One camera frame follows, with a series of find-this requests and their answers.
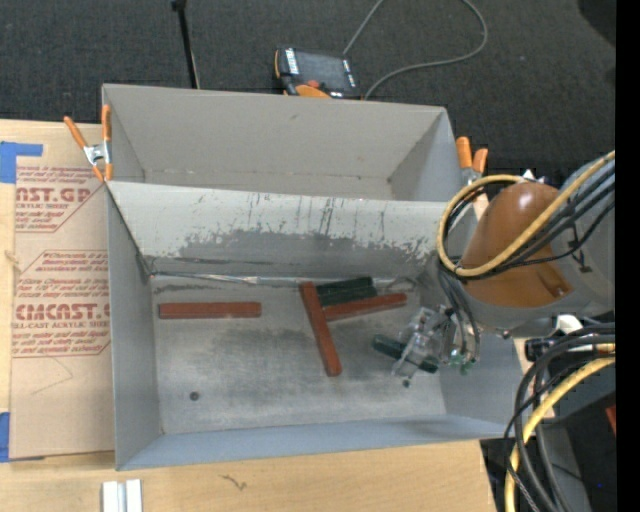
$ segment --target black device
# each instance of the black device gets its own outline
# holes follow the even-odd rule
[[[362,99],[349,59],[320,50],[280,45],[275,77],[285,94],[335,99]]]

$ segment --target clamp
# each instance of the clamp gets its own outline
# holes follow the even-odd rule
[[[89,146],[84,136],[69,116],[64,117],[64,124],[67,125],[71,131],[71,135],[74,140],[80,146],[80,149],[84,151],[87,160],[91,164],[93,173],[96,177],[104,182],[109,181],[113,177],[113,163],[111,161],[111,107],[109,105],[102,106],[102,142]],[[103,159],[105,161],[104,174],[98,168],[98,160]]]

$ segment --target bin floor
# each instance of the bin floor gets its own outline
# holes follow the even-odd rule
[[[410,388],[393,360],[373,350],[418,307],[331,322],[343,371],[327,377],[296,286],[193,278],[154,279],[153,302],[259,301],[251,319],[155,318],[157,385],[165,434],[444,414],[438,374]]]

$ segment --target gray bin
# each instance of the gray bin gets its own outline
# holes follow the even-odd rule
[[[408,283],[462,185],[445,109],[122,85],[103,101],[118,469],[502,434],[510,343],[486,337],[470,375],[408,389],[371,348],[429,292]],[[332,322],[343,372],[327,377],[297,284],[360,276],[408,304]],[[235,300],[262,316],[157,314]]]

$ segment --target metal bracket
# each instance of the metal bracket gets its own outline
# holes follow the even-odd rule
[[[103,482],[101,512],[142,512],[142,480]]]

